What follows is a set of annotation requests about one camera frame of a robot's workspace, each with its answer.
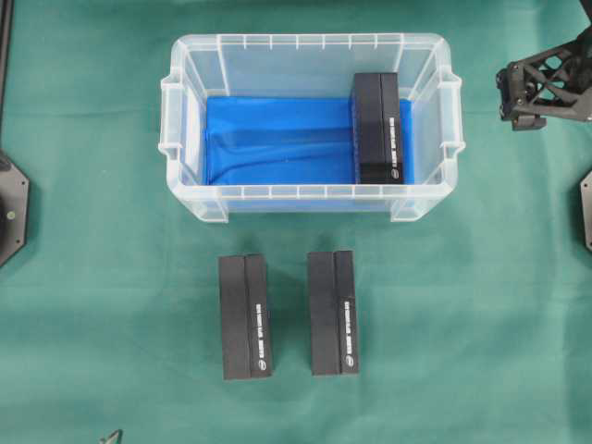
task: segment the green tablecloth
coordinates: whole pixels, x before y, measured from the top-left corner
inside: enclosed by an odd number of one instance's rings
[[[16,0],[2,144],[32,181],[29,244],[0,270],[0,441],[588,443],[591,129],[512,133],[494,76],[567,42],[576,0]],[[437,32],[467,149],[424,219],[199,222],[165,184],[159,81],[207,32]],[[312,378],[305,257],[354,249],[359,377]],[[259,252],[273,377],[222,381],[216,258]]]

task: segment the clear plastic bin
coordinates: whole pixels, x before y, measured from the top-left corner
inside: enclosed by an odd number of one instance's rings
[[[414,185],[206,186],[207,97],[348,97],[355,72],[398,72],[413,101]],[[452,192],[464,149],[461,79],[435,34],[205,34],[173,46],[158,149],[166,183],[205,222],[233,212],[387,212],[413,221]]]

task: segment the black metal bracket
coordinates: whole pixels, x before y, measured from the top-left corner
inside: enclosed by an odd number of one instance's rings
[[[592,19],[592,0],[580,0]],[[511,62],[496,83],[499,114],[514,130],[540,130],[546,117],[592,122],[592,26],[574,41]]]
[[[0,18],[0,118],[4,104],[12,0],[2,1]],[[0,149],[0,266],[27,241],[29,180]]]

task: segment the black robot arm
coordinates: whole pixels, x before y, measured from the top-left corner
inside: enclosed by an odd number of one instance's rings
[[[580,0],[592,20],[592,0]],[[511,62],[496,78],[499,114],[514,130],[540,130],[560,117],[592,122],[592,26],[574,41]]]

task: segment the black rectangular block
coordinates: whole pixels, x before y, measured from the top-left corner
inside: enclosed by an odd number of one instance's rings
[[[271,376],[265,258],[218,258],[225,379]]]
[[[356,73],[351,103],[357,179],[404,183],[397,73]]]
[[[309,253],[313,375],[359,372],[353,253]]]

